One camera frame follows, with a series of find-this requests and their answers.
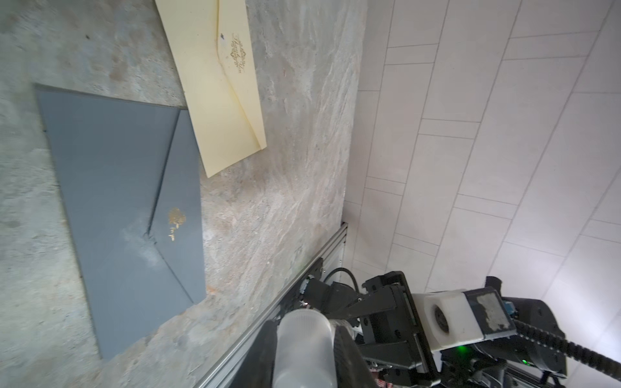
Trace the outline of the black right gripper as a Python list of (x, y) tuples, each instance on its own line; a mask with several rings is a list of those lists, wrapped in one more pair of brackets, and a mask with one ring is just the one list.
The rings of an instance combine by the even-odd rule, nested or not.
[(375, 276), (363, 288), (365, 294), (337, 282), (328, 286), (324, 313), (360, 323), (358, 349), (380, 380), (394, 386), (437, 386), (439, 372), (404, 273)]

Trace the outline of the grey envelope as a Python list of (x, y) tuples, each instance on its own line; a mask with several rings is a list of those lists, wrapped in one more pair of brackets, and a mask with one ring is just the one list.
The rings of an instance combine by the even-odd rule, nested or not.
[(36, 96), (109, 360), (206, 296), (189, 112), (46, 86)]

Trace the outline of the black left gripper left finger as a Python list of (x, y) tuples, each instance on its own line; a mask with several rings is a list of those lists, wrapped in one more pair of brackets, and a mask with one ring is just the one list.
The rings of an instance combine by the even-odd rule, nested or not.
[(272, 388), (278, 347), (278, 323), (264, 322), (236, 372), (231, 388)]

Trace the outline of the white glue stick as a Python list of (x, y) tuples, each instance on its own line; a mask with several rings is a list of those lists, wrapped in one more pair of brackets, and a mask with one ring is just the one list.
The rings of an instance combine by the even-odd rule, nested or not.
[(320, 312), (289, 312), (278, 326), (274, 387), (336, 387), (332, 326)]

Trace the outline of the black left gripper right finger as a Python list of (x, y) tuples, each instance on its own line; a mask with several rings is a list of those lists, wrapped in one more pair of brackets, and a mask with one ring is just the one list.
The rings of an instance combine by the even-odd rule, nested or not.
[(357, 344), (343, 326), (338, 326), (333, 341), (338, 388), (377, 388), (370, 369)]

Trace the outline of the cream yellow envelope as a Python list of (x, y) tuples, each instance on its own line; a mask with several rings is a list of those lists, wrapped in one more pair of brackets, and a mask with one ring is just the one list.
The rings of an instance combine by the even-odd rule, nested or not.
[(244, 1), (157, 0), (207, 176), (267, 146)]

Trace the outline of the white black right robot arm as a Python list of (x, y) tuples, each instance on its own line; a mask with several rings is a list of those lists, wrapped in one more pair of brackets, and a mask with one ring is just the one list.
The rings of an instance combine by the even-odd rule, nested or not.
[(367, 370), (400, 387), (559, 387), (567, 341), (542, 301), (481, 289), (414, 294), (394, 271), (361, 285), (305, 279), (301, 300), (358, 329)]

